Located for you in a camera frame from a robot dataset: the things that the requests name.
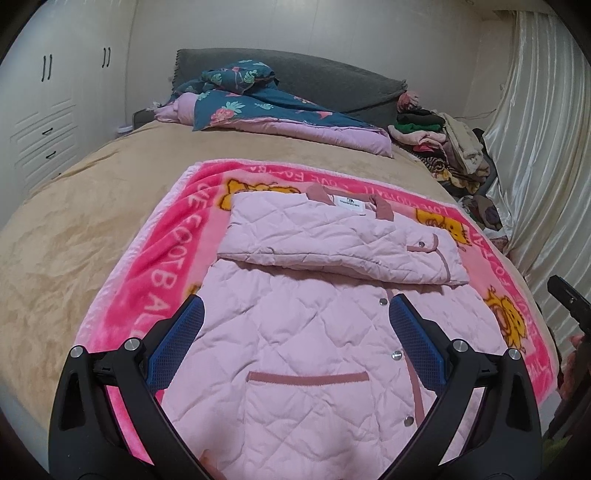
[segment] pink quilted jacket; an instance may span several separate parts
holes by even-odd
[[[447,231],[394,215],[378,196],[356,196],[360,215],[332,194],[233,196],[199,291],[205,324],[163,399],[192,451],[208,450],[228,480],[383,473],[435,398],[389,323],[397,293],[450,338],[505,350]],[[446,459],[459,454],[478,401]]]

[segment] green clothing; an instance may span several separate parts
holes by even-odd
[[[402,134],[411,134],[413,132],[440,132],[441,125],[416,125],[416,124],[396,124],[396,130]]]
[[[562,452],[566,444],[569,442],[570,436],[565,437],[561,440],[554,441],[552,439],[546,439],[544,441],[542,463],[543,468],[546,469],[555,460],[556,457]]]

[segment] satin curtain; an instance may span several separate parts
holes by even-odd
[[[505,96],[485,135],[487,194],[562,352],[576,322],[546,289],[560,275],[591,301],[591,67],[557,17],[517,12]]]

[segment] beige bedsheet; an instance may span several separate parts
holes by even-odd
[[[185,169],[213,158],[305,164],[453,201],[402,150],[385,158],[156,122],[104,146],[37,191],[0,232],[0,380],[42,426],[49,425],[64,360],[96,293]],[[533,304],[521,276],[507,264]]]

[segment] pink blanket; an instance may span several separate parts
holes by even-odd
[[[398,187],[303,166],[248,160],[214,160],[190,167],[156,207],[90,306],[76,344],[91,352],[143,337],[198,292],[215,262],[230,214],[242,191],[305,192],[314,183],[351,193],[377,194],[395,213],[446,229],[456,241],[470,285],[494,312],[508,346],[525,358],[538,403],[556,388],[556,372],[535,313],[505,270],[501,254],[455,205],[425,199]],[[113,409],[132,452],[149,460],[116,388]]]

